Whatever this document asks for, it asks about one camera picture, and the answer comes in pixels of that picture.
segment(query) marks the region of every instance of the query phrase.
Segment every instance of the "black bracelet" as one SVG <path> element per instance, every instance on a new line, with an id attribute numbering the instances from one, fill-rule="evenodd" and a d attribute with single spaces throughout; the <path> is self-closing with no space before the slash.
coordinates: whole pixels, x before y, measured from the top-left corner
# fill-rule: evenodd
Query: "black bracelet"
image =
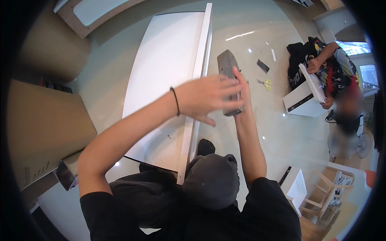
<path id="1" fill-rule="evenodd" d="M 178 106 L 178 100 L 177 100 L 176 92 L 174 91 L 174 88 L 173 88 L 173 86 L 171 86 L 171 87 L 170 87 L 170 90 L 172 90 L 172 91 L 173 91 L 173 93 L 174 93 L 174 97 L 176 98 L 176 103 L 177 103 L 177 110 L 178 110 L 178 112 L 177 112 L 177 116 L 179 116 L 179 106 Z"/>

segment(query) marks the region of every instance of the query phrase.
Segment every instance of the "debris on white panel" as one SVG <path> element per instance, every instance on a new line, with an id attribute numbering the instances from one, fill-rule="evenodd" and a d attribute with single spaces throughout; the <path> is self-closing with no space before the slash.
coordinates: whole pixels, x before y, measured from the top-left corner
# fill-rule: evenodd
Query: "debris on white panel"
<path id="1" fill-rule="evenodd" d="M 275 52 L 273 51 L 273 49 L 271 50 L 272 50 L 273 61 L 276 61 Z"/>

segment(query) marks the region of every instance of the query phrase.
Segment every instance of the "person in black shirt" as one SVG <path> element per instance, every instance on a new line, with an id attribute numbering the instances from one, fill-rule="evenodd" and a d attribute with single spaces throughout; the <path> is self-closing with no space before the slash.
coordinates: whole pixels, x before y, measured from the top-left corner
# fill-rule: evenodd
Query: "person in black shirt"
<path id="1" fill-rule="evenodd" d="M 276 181 L 266 179 L 249 86 L 209 76 L 184 83 L 148 106 L 122 119 L 98 137 L 78 159 L 80 202 L 91 240 L 301 240 L 300 222 Z M 223 97 L 241 91 L 240 101 Z M 249 188 L 242 212 L 237 208 L 237 162 L 214 154 L 201 140 L 198 156 L 183 186 L 166 171 L 140 166 L 140 173 L 108 183 L 105 173 L 139 139 L 178 112 L 215 126 L 207 114 L 235 109 L 241 163 Z M 161 228 L 149 235 L 139 228 Z"/>

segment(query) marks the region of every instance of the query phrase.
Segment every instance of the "black fabric with white lettering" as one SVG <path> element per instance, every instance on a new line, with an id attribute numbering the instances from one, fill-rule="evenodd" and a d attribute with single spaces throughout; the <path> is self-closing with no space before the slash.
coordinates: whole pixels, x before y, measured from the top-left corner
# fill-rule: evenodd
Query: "black fabric with white lettering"
<path id="1" fill-rule="evenodd" d="M 276 181 L 252 184 L 243 211 L 191 206 L 161 230 L 144 234 L 116 197 L 94 192 L 80 199 L 91 240 L 301 240 L 300 222 Z"/>

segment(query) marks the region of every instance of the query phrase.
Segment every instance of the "yellow-handled scissors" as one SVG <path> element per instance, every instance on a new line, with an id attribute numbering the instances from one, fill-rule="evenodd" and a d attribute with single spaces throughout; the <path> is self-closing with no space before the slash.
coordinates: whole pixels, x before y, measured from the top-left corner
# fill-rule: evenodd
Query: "yellow-handled scissors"
<path id="1" fill-rule="evenodd" d="M 260 83 L 260 84 L 262 84 L 262 85 L 264 85 L 264 86 L 267 88 L 267 90 L 271 90 L 271 89 L 272 89 L 272 88 L 269 86 L 269 84 L 272 84 L 272 82 L 271 82 L 269 79 L 267 79 L 266 82 L 262 82 L 262 81 L 260 81 L 260 80 L 257 79 L 257 82 Z"/>

